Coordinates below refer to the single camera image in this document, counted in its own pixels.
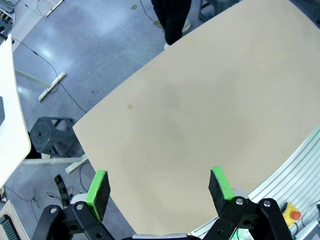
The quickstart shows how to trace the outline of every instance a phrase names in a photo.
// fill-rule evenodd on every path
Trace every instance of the black pants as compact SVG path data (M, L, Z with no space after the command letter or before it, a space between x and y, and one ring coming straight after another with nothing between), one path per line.
M191 0L151 0L153 9L165 31L165 40L171 45L182 37Z

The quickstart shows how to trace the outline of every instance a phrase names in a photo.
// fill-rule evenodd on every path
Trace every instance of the gray concrete floor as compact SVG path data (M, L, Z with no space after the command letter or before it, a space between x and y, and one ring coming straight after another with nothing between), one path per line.
M149 0L142 0L147 13L156 20ZM189 13L190 31L198 27L198 1L193 1ZM67 72L62 84L78 104L89 111L114 88L163 51L164 33L143 12L138 0L77 0L64 1L48 17L44 17L27 35L23 43L48 60L58 74ZM51 83L56 75L51 67L23 45L13 54L17 69ZM85 113L79 109L60 86L42 102L38 96L44 88L16 76L21 108L30 131L39 117L68 117L79 120ZM16 209L28 236L32 238L42 210L57 199L47 192L59 194L54 177L60 174L73 194L83 191L79 168L66 174L67 164L20 165L7 181L7 196ZM83 166L82 181L89 187L95 172L90 164ZM125 220L112 199L103 220L116 240L129 237L134 230ZM86 239L75 236L74 239Z

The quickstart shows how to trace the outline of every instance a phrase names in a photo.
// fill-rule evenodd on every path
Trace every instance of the red button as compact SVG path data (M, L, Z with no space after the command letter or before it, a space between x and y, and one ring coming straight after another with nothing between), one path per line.
M292 218L293 220L298 221L301 218L301 212L299 211L292 211L290 213L290 218Z

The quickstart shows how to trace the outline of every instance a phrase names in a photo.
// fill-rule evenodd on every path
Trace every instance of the person's leg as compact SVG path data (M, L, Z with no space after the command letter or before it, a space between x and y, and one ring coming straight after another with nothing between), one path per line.
M159 19L163 29L166 29L167 13L164 8L164 0L151 0L154 12Z
M169 45L182 37L182 29L191 7L191 0L165 0L165 40Z

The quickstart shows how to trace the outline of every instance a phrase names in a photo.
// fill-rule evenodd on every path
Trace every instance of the white shoe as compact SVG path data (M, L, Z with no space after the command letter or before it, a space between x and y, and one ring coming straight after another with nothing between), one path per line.
M168 43L165 43L165 45L164 45L164 50L166 50L167 48L169 48L170 47L170 45L168 44Z
M191 21L189 19L186 19L182 28L182 32L186 32L191 27Z

